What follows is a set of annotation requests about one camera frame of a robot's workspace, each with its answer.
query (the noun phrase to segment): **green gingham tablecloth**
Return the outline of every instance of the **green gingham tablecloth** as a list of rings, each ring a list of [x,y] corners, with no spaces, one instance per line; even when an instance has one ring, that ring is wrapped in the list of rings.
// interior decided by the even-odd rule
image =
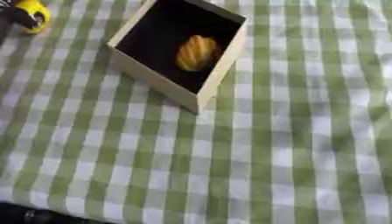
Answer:
[[[391,223],[392,2],[211,2],[248,37],[195,116],[112,63],[139,1],[46,0],[48,30],[0,52],[0,200],[118,223]]]

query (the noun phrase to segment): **open box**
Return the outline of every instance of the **open box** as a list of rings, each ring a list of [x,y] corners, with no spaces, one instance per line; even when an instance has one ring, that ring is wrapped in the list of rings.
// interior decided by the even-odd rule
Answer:
[[[244,17],[202,0],[146,0],[108,46],[126,74],[199,113],[240,55],[245,22]],[[176,55],[197,34],[215,39],[222,55],[211,66],[187,72],[177,66]]]

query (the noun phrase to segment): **white square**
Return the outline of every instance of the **white square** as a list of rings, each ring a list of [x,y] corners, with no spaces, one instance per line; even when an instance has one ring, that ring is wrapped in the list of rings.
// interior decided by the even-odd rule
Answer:
[[[29,49],[29,51],[27,51],[24,58],[35,60],[41,53],[42,53],[42,46],[35,45],[35,47],[32,47]]]
[[[249,224],[249,220],[228,219],[227,224]]]
[[[82,62],[94,62],[97,52],[93,50],[84,50],[80,56]]]
[[[161,224],[164,222],[164,211],[152,207],[143,209],[143,223]]]
[[[17,85],[19,86],[20,83],[15,82],[28,82],[31,77],[32,71],[20,69],[17,71],[17,76],[15,76],[14,82],[12,83],[11,89],[15,89],[15,92],[19,92]]]
[[[306,16],[302,19],[301,27],[303,29],[317,30],[319,28],[319,18],[314,16]]]
[[[81,198],[66,197],[66,210],[70,214],[83,216],[85,215],[85,211],[84,211],[85,203],[86,203],[85,200]]]
[[[27,156],[22,153],[12,153],[8,156],[8,161],[6,164],[6,171],[9,173],[17,173],[22,170],[25,165],[25,160]]]
[[[81,105],[81,100],[79,99],[66,99],[64,102],[61,112],[63,113],[76,113]]]
[[[21,138],[33,138],[37,134],[39,126],[36,123],[26,123],[19,135]]]
[[[144,111],[145,111],[146,103],[144,101],[140,101],[137,103],[132,102],[129,104],[127,117],[129,118],[136,118],[136,119],[143,119],[144,118]]]
[[[234,131],[233,133],[233,142],[231,149],[231,160],[235,162],[244,162],[248,163],[251,160],[251,130],[248,131],[248,134],[240,135],[239,132]],[[248,144],[241,143],[244,137],[247,138]]]
[[[77,73],[73,77],[72,86],[73,87],[85,87],[88,84],[88,74]]]
[[[47,205],[47,198],[49,195],[45,192],[30,192],[30,202],[35,206],[42,209],[49,208]]]
[[[358,52],[355,36],[353,36],[353,38],[341,38],[338,43],[339,50],[342,53],[354,54]]]
[[[383,217],[389,216],[389,203],[387,196],[375,193],[366,193],[362,194],[362,198],[367,215]]]
[[[45,110],[49,100],[49,96],[36,94],[31,107],[33,109]]]
[[[83,144],[87,147],[98,148],[102,144],[103,137],[104,137],[104,132],[102,130],[91,129],[86,134],[86,139]]]
[[[212,110],[204,110],[196,118],[198,125],[214,125],[215,113]]]
[[[206,140],[193,140],[192,155],[200,158],[210,158],[212,153],[212,143]]]
[[[111,221],[120,221],[123,218],[123,205],[105,201],[103,203],[103,216]]]
[[[284,60],[271,59],[269,61],[269,66],[269,70],[272,74],[288,74],[289,72],[289,65],[287,61]]]
[[[292,149],[291,148],[277,148],[273,147],[272,149],[272,164],[283,166],[283,167],[292,167]]]
[[[177,106],[164,105],[162,107],[161,121],[176,122],[179,119],[180,108]]]
[[[272,203],[274,206],[283,205],[293,207],[294,187],[291,185],[272,185]]]
[[[309,62],[305,63],[306,76],[318,76],[323,77],[325,74],[324,65],[321,62]]]
[[[241,72],[252,72],[253,71],[253,60],[248,57],[240,57],[236,61],[235,68]]]
[[[111,98],[114,98],[116,95],[116,87],[118,86],[119,81],[120,81],[120,75],[113,75],[113,74],[105,75],[105,79],[103,80],[102,85],[104,88],[107,88],[109,90],[107,92],[110,92]]]
[[[76,36],[76,31],[77,31],[76,27],[67,27],[67,28],[63,31],[61,37],[62,37],[63,39],[74,39],[75,36]]]
[[[59,169],[60,162],[61,160],[58,158],[44,157],[39,172],[45,175],[54,176]]]
[[[311,119],[311,133],[324,136],[331,135],[331,117],[327,116],[314,116]]]
[[[229,198],[249,200],[250,183],[245,179],[230,179]]]
[[[95,164],[79,161],[74,174],[75,179],[90,180],[94,173]]]
[[[57,126],[52,135],[52,143],[65,144],[71,133],[71,128]]]
[[[316,197],[317,207],[333,211],[340,210],[339,195],[336,191],[317,188]]]
[[[251,84],[236,84],[234,88],[236,99],[252,99],[253,88]]]
[[[271,36],[269,37],[269,49],[271,51],[287,50],[287,39],[277,36],[277,35],[281,35],[282,32],[284,32],[284,30],[282,30],[283,28],[282,27],[276,27],[276,28],[271,27],[271,31],[276,33],[276,35],[270,34]]]
[[[12,192],[12,187],[0,186],[0,199],[2,199],[2,201],[12,202]]]
[[[166,190],[169,174],[168,171],[151,171],[149,189]]]
[[[104,36],[104,32],[105,30],[103,29],[98,29],[98,28],[94,28],[90,31],[89,35],[88,35],[88,40],[92,40],[92,39],[102,39]]]
[[[120,150],[133,150],[137,147],[138,141],[139,135],[122,133],[118,147]]]
[[[208,176],[189,174],[187,191],[189,193],[208,195]]]
[[[241,112],[234,112],[233,114],[233,128],[248,129],[253,126],[252,114],[245,114]]]
[[[287,87],[271,86],[271,99],[275,102],[289,102],[290,95]]]
[[[95,116],[110,116],[112,111],[113,102],[111,101],[98,101],[95,105]]]
[[[190,213],[189,211],[186,211],[184,215],[184,223],[206,224],[206,216],[200,213]]]
[[[14,108],[18,104],[20,94],[7,94],[2,101],[2,106]]]
[[[375,156],[358,155],[356,156],[357,170],[360,174],[372,174],[381,177],[380,165]]]
[[[175,136],[157,136],[155,144],[155,152],[161,154],[172,154],[174,144],[176,142]]]
[[[68,53],[69,53],[69,49],[59,48],[54,51],[52,58],[54,60],[64,60],[67,57]]]
[[[98,10],[98,13],[95,15],[96,21],[100,20],[107,20],[110,16],[110,10],[108,9],[100,9]]]
[[[356,106],[367,107],[370,103],[370,93],[368,89],[350,89],[350,103]]]
[[[55,84],[60,78],[60,72],[58,71],[47,71],[45,73],[44,83]]]
[[[291,131],[291,119],[289,116],[272,115],[271,130],[273,131]]]
[[[115,165],[112,171],[110,184],[127,186],[132,175],[132,168],[127,166]]]

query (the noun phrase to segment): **croissant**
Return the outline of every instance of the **croissant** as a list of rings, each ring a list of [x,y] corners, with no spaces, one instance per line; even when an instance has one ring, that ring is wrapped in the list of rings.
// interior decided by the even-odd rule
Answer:
[[[216,60],[219,54],[215,40],[194,35],[179,48],[176,62],[181,69],[194,72]]]

